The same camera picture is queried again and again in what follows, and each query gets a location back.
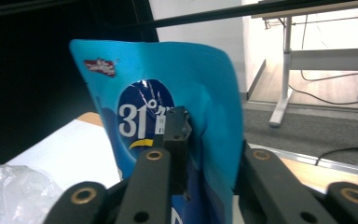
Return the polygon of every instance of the floor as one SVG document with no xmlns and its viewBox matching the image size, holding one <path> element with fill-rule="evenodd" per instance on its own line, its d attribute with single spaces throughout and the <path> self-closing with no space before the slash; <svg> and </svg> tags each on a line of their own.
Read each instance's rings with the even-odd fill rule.
<svg viewBox="0 0 358 224">
<path fill-rule="evenodd" d="M 293 17 L 292 49 L 353 49 L 358 48 L 358 9 Z M 282 87 L 282 39 L 283 28 L 279 20 L 268 21 L 267 66 L 251 92 L 250 103 L 274 105 L 278 102 Z M 331 103 L 325 103 L 306 94 L 293 91 L 289 105 L 306 105 L 328 109 L 358 111 L 358 75 L 307 81 L 324 77 L 336 77 L 358 71 L 291 71 L 290 85 Z"/>
</svg>

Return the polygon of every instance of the desk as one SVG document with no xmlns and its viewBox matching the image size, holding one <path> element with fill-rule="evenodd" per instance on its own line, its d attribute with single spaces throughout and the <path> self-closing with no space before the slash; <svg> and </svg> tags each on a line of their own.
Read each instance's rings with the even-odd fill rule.
<svg viewBox="0 0 358 224">
<path fill-rule="evenodd" d="M 290 70 L 358 71 L 358 49 L 291 50 L 292 17 L 357 7 L 358 1 L 353 1 L 252 16 L 252 18 L 263 19 L 286 18 L 283 43 L 282 94 L 269 120 L 271 127 L 281 125 L 284 112 L 289 103 L 292 94 L 292 89 L 289 88 Z"/>
<path fill-rule="evenodd" d="M 78 119 L 95 125 L 103 126 L 99 115 L 95 113 L 86 113 L 80 116 Z M 338 181 L 347 181 L 358 184 L 358 175 L 283 158 L 281 158 L 281 160 L 301 183 L 315 189 L 326 190 L 330 183 Z"/>
</svg>

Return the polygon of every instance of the clear plastic bag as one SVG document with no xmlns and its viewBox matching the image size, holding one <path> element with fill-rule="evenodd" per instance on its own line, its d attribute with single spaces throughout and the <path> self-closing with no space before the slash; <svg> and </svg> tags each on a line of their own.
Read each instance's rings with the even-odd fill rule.
<svg viewBox="0 0 358 224">
<path fill-rule="evenodd" d="M 62 189 L 27 166 L 0 165 L 0 224 L 42 223 Z"/>
</svg>

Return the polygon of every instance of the printed logo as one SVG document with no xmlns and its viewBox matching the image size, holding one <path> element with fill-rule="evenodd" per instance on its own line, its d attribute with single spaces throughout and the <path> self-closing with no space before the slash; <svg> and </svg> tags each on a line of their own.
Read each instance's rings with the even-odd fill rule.
<svg viewBox="0 0 358 224">
<path fill-rule="evenodd" d="M 155 134 L 164 134 L 165 114 L 172 107 L 171 94 L 155 79 L 132 83 L 121 93 L 118 132 L 135 159 L 141 151 L 153 146 Z"/>
<path fill-rule="evenodd" d="M 85 60 L 84 64 L 91 72 L 101 73 L 109 77 L 114 77 L 116 74 L 114 61 L 105 61 L 104 59 Z"/>
</svg>

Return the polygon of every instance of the blue bag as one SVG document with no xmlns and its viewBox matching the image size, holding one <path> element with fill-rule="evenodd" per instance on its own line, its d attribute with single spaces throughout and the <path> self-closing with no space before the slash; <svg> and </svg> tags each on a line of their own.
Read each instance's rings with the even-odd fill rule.
<svg viewBox="0 0 358 224">
<path fill-rule="evenodd" d="M 193 129 L 188 190 L 172 196 L 172 224 L 231 223 L 241 157 L 237 80 L 219 49 L 189 43 L 73 40 L 76 65 L 103 120 L 122 178 L 183 105 Z"/>
</svg>

